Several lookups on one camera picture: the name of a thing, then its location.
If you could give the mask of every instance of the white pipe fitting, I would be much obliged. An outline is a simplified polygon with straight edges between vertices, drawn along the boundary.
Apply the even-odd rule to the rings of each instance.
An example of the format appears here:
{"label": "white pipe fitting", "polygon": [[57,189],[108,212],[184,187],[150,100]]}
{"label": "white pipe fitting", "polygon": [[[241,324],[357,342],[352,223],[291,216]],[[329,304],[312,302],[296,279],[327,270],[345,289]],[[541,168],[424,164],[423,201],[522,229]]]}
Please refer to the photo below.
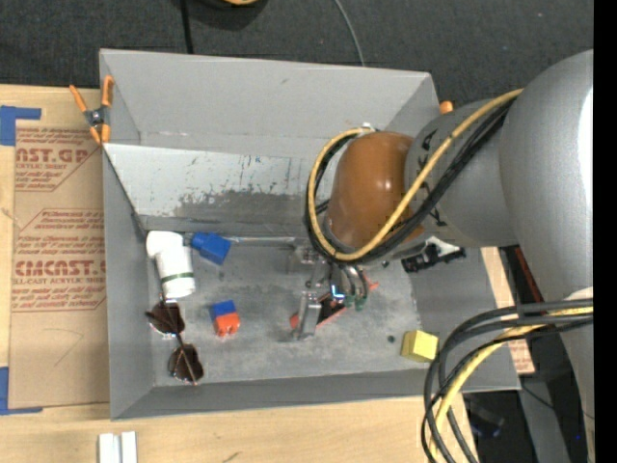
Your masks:
{"label": "white pipe fitting", "polygon": [[182,298],[195,292],[191,248],[184,246],[181,234],[150,231],[146,250],[151,259],[156,259],[165,298]]}

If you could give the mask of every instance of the blue tape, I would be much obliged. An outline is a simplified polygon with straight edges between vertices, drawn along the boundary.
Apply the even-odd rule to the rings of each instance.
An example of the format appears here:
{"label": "blue tape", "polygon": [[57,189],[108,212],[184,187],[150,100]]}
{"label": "blue tape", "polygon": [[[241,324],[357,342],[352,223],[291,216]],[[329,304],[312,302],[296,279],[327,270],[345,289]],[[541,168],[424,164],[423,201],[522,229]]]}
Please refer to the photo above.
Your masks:
{"label": "blue tape", "polygon": [[0,145],[15,145],[15,123],[17,120],[40,120],[40,108],[0,106]]}
{"label": "blue tape", "polygon": [[0,415],[16,415],[19,413],[38,413],[42,408],[20,408],[9,410],[9,368],[0,367]]}

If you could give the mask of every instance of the cable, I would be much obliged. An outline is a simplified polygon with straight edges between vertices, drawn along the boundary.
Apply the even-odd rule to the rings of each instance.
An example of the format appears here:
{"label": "cable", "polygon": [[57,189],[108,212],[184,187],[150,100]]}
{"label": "cable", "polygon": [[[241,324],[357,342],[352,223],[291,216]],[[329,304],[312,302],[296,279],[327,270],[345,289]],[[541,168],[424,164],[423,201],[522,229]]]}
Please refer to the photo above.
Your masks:
{"label": "cable", "polygon": [[[589,314],[592,312],[593,312],[593,307],[586,307],[586,308],[577,308],[577,309],[571,309],[571,310],[566,310],[566,311],[557,311],[557,312],[550,313],[550,315],[554,315],[554,316],[577,315],[577,314]],[[535,325],[535,324],[513,327],[513,328],[508,329],[507,331],[505,331],[498,337],[496,337],[496,341],[497,340],[511,340],[513,337],[516,337],[519,335],[525,335],[540,327],[542,327],[542,325]],[[467,381],[469,376],[477,369],[477,367],[482,362],[484,362],[484,360],[486,360],[490,355],[492,355],[493,352],[495,352],[500,346],[501,346],[501,342],[495,342],[494,344],[490,344],[482,348],[479,352],[477,352],[471,358],[471,360],[469,360],[466,363],[466,366],[456,375],[450,387],[448,388],[445,395],[443,396],[442,402],[440,403],[440,407],[437,412],[437,416],[435,417],[435,425],[437,427],[437,432],[439,432],[442,428],[443,419],[445,418],[445,415],[452,404],[452,400],[454,399],[454,396],[459,393],[463,384]],[[429,450],[431,453],[434,454],[435,449],[436,449],[436,444],[435,444],[435,440],[433,439],[429,445]]]}
{"label": "cable", "polygon": [[351,20],[347,16],[347,12],[345,11],[345,9],[343,9],[343,6],[340,3],[340,1],[339,0],[333,0],[333,1],[335,2],[336,6],[338,7],[338,11],[342,15],[343,19],[345,20],[345,24],[347,25],[347,29],[349,30],[349,34],[351,34],[351,39],[354,42],[354,46],[356,46],[356,52],[358,53],[358,59],[360,60],[360,64],[363,67],[366,67],[366,63],[364,62],[364,56],[362,54],[362,49],[360,47],[360,42],[358,41],[358,37],[356,36],[356,32],[354,31],[354,26],[352,25]]}
{"label": "cable", "polygon": [[[590,324],[592,322],[593,322],[593,319],[582,319],[582,320],[574,321],[573,323],[565,325],[565,326],[558,326],[558,327],[549,328],[549,329],[538,329],[538,330],[535,330],[535,331],[533,331],[531,333],[528,333],[526,335],[517,335],[517,336],[514,336],[514,337],[507,338],[507,339],[493,340],[493,341],[490,341],[488,343],[485,343],[485,344],[475,348],[469,354],[467,354],[457,364],[457,366],[450,372],[450,374],[445,379],[444,384],[436,392],[435,396],[432,399],[430,398],[430,393],[428,394],[428,399],[427,399],[427,395],[425,393],[426,414],[424,416],[424,420],[422,421],[421,440],[422,440],[422,446],[424,447],[424,450],[425,450],[426,455],[428,456],[429,460],[431,462],[436,461],[435,457],[434,457],[434,454],[429,451],[428,445],[426,443],[426,424],[427,423],[429,424],[429,426],[431,426],[431,431],[434,434],[435,443],[436,443],[438,449],[440,450],[440,452],[443,454],[443,456],[445,457],[445,459],[448,462],[454,462],[454,459],[452,458],[451,454],[447,450],[447,447],[445,446],[445,443],[444,443],[442,437],[440,436],[439,431],[437,431],[436,427],[434,426],[435,418],[433,417],[432,409],[435,406],[435,404],[437,404],[437,401],[443,397],[445,390],[451,385],[454,377],[462,370],[462,368],[465,366],[465,364],[474,355],[476,355],[479,351],[481,351],[482,349],[484,349],[484,348],[486,348],[486,347],[488,347],[490,345],[494,345],[494,344],[501,345],[502,343],[505,343],[505,342],[508,342],[508,341],[511,341],[511,340],[535,339],[536,337],[541,337],[541,336],[546,336],[546,335],[554,335],[554,334],[557,334],[557,333],[565,333],[565,332],[574,330],[576,328],[580,328],[580,327],[586,326],[586,325],[588,325],[588,324]],[[461,445],[461,449],[463,450],[463,452],[465,453],[465,455],[466,455],[466,457],[468,458],[469,461],[471,461],[471,462],[476,461],[475,457],[471,453],[471,450],[469,449],[469,446],[467,445],[467,441],[465,441],[465,438],[464,438],[463,434],[460,431],[460,427],[456,423],[456,419],[454,417],[453,412],[451,411],[451,409],[448,409],[448,415],[450,415],[450,414],[452,415],[451,419],[454,421],[454,424],[452,426],[452,430],[453,430],[453,433],[455,434],[455,437],[457,438],[457,441]]]}
{"label": "cable", "polygon": [[186,0],[180,1],[180,12],[182,14],[182,27],[184,28],[184,42],[186,43],[186,52],[190,55],[195,53],[193,48],[193,37],[191,36],[191,22],[189,19],[189,9],[186,5]]}
{"label": "cable", "polygon": [[[580,300],[577,302],[570,302],[570,303],[560,303],[560,302],[553,302],[553,303],[548,303],[548,304],[544,304],[544,307],[542,304],[530,304],[533,307],[529,307],[529,306],[521,306],[520,309],[523,308],[527,308],[528,312],[533,312],[533,311],[538,311],[540,310],[541,307],[543,307],[544,309],[546,308],[550,308],[553,310],[557,310],[563,307],[566,308],[575,308],[575,307],[585,307],[585,306],[590,306],[593,304],[592,300]],[[444,344],[442,351],[440,352],[440,359],[439,359],[439,381],[440,381],[440,386],[444,386],[446,384],[446,379],[445,379],[445,364],[446,364],[446,357],[447,357],[447,353],[449,350],[453,349],[454,347],[456,347],[458,344],[460,344],[461,342],[463,342],[464,340],[468,339],[465,337],[461,336],[461,333],[463,331],[465,331],[466,329],[468,329],[466,331],[466,333],[469,336],[469,333],[472,333],[473,331],[476,331],[476,335],[477,334],[482,334],[482,333],[486,333],[487,330],[489,328],[487,328],[487,326],[489,325],[485,325],[483,327],[483,330],[478,331],[477,328],[476,330],[469,330],[469,327],[482,322],[486,319],[489,318],[494,318],[495,316],[503,316],[503,315],[509,315],[511,312],[516,312],[517,308],[516,307],[509,307],[509,308],[504,308],[504,309],[497,309],[495,311],[489,311],[488,313],[483,313],[481,315],[475,316],[472,319],[466,321],[465,323],[461,324],[454,332],[452,332],[452,334],[450,335],[450,337],[448,338],[448,340],[446,341],[446,343]],[[493,329],[499,329],[498,326],[499,325],[505,325],[504,322],[498,322],[495,323],[496,327],[493,327]],[[560,328],[560,331],[567,331],[568,326],[562,326]],[[430,399],[430,387],[433,384],[433,378],[434,378],[434,371],[430,370],[429,373],[427,374],[427,382],[425,385],[425,388],[428,388],[428,390],[425,390],[425,398],[426,399]],[[473,456],[473,454],[471,453],[471,450],[469,449],[469,446],[467,444],[467,441],[465,441],[465,438],[463,437],[461,431],[460,431],[460,427],[458,426],[458,423],[456,423],[456,419],[454,417],[454,413],[451,410],[448,410],[447,412],[447,417],[448,417],[448,421],[450,422],[450,426],[452,427],[452,432],[454,434],[454,437],[456,438],[457,442],[459,443],[461,449],[463,450],[463,453],[466,455],[466,457],[468,458],[468,461],[473,462],[473,463],[477,463],[475,460],[475,457]]]}
{"label": "cable", "polygon": [[456,177],[465,169],[473,156],[499,131],[505,115],[507,114],[511,102],[499,107],[491,114],[467,139],[461,150],[452,160],[450,166],[443,173],[435,187],[426,196],[417,211],[407,220],[402,221],[392,227],[394,235],[387,238],[383,243],[376,246],[372,251],[367,253],[359,262],[367,262],[374,259],[379,259],[390,251],[395,249],[402,243],[416,228],[420,226],[422,221],[435,208],[439,200],[442,198],[445,191],[454,182]]}
{"label": "cable", "polygon": [[400,219],[403,212],[407,209],[410,201],[416,195],[419,188],[424,183],[424,180],[431,173],[437,162],[443,156],[445,151],[451,146],[454,140],[459,137],[463,132],[465,132],[472,123],[476,122],[484,115],[486,115],[491,110],[497,108],[498,106],[510,101],[511,99],[517,97],[523,90],[516,90],[505,95],[501,95],[495,99],[484,104],[474,113],[472,113],[469,117],[467,117],[464,121],[462,121],[451,133],[448,135],[440,146],[435,150],[435,152],[431,155],[429,160],[424,165],[424,168],[420,171],[414,183],[408,190],[405,197],[402,199],[398,207],[391,214],[386,224],[373,236],[373,238],[359,250],[352,252],[350,254],[339,252],[325,237],[321,229],[319,228],[319,224],[317,222],[317,215],[315,213],[315,203],[314,203],[314,191],[315,191],[315,179],[317,175],[317,171],[323,158],[325,157],[328,149],[338,140],[340,140],[341,136],[344,136],[344,133],[335,137],[332,141],[330,141],[324,149],[319,153],[317,159],[315,160],[315,164],[313,165],[313,169],[310,173],[310,177],[308,179],[308,223],[311,226],[311,231],[314,232],[316,240],[319,242],[320,246],[327,252],[327,254],[334,259],[341,261],[352,261],[354,259],[359,259],[373,250],[377,245],[379,245],[384,238],[388,235],[392,227],[397,223]]}
{"label": "cable", "polygon": [[343,20],[345,21],[345,25],[347,26],[347,29],[349,30],[351,39],[354,42],[354,46],[356,47],[356,53],[358,53],[358,59],[360,61],[360,64],[363,67],[366,67],[366,62],[364,61],[364,55],[362,53],[362,47],[360,46],[360,41],[358,40],[358,36],[356,36],[356,31],[354,30],[354,26],[351,23],[351,19],[347,15],[347,12],[343,8],[343,5],[340,3],[340,0],[333,0],[333,2],[335,2],[335,5],[338,8],[338,11],[340,12],[340,14],[343,17]]}
{"label": "cable", "polygon": [[[593,295],[593,288],[588,289],[586,291],[587,291],[586,294],[573,294],[571,298],[578,297],[578,296]],[[426,406],[426,418],[428,419],[428,423],[430,425],[431,431],[434,434],[436,434],[435,441],[436,443],[438,443],[438,446],[440,446],[440,450],[442,450],[443,440],[441,439],[439,432],[437,431],[437,428],[434,423],[434,417],[432,416],[432,412],[430,411],[434,402],[437,401],[436,399],[434,399],[433,402],[431,401],[431,389],[434,383],[434,378],[435,378],[438,367],[440,368],[440,386],[441,386],[440,390],[438,391],[438,395],[448,385],[447,382],[449,382],[449,380],[445,379],[444,366],[445,366],[449,351],[453,350],[456,346],[458,346],[459,344],[463,343],[466,340],[469,340],[481,334],[486,334],[491,331],[502,330],[503,327],[506,325],[504,321],[493,321],[493,322],[489,322],[488,324],[482,324],[483,322],[492,321],[493,319],[498,319],[500,317],[512,315],[513,313],[520,315],[524,313],[541,313],[545,311],[574,310],[576,308],[588,307],[591,305],[593,305],[592,299],[573,299],[573,300],[564,300],[564,301],[559,301],[559,302],[548,302],[548,303],[543,303],[543,304],[525,304],[525,305],[519,305],[519,306],[506,307],[502,309],[496,309],[493,311],[487,311],[485,313],[475,315],[471,317],[470,319],[466,320],[465,322],[463,322],[462,324],[460,324],[448,336],[446,341],[443,343],[441,350],[438,352],[437,358],[433,361],[433,363],[431,363],[431,366],[428,369],[425,384],[424,384],[424,400],[425,400],[425,406]],[[539,323],[542,323],[543,321],[543,317],[535,317],[535,319]],[[464,452],[466,452],[466,449],[469,449],[469,447],[467,446],[467,442],[463,438],[462,434],[460,434],[460,430],[458,430],[457,432],[458,424],[456,424],[455,421],[454,421],[452,428],[453,428],[455,437],[457,437],[457,440],[459,441],[459,444],[461,445],[461,448],[463,449]],[[443,446],[442,453],[449,454],[447,453],[447,449],[445,449],[444,446]]]}

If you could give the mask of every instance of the dark lens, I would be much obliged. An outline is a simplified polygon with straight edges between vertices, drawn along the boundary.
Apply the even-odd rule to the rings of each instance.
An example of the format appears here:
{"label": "dark lens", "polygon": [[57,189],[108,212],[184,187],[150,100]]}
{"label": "dark lens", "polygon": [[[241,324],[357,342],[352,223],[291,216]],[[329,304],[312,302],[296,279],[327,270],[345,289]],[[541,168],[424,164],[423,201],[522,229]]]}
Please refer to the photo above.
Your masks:
{"label": "dark lens", "polygon": [[176,303],[159,302],[146,313],[150,324],[165,335],[179,335],[184,331],[184,320]]}
{"label": "dark lens", "polygon": [[179,346],[170,357],[170,374],[184,382],[197,383],[203,377],[203,367],[192,344]]}

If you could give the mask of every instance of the small cube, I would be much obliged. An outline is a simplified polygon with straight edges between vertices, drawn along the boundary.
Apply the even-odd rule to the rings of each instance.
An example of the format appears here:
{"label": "small cube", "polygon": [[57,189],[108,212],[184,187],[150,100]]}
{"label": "small cube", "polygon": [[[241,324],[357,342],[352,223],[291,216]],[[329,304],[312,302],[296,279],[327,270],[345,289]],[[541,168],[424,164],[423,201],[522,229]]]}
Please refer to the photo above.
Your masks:
{"label": "small cube", "polygon": [[238,313],[226,313],[214,319],[214,329],[217,336],[234,335],[240,327],[240,316]]}
{"label": "small cube", "polygon": [[408,331],[403,337],[401,356],[416,362],[431,362],[437,356],[438,337],[424,331]]}

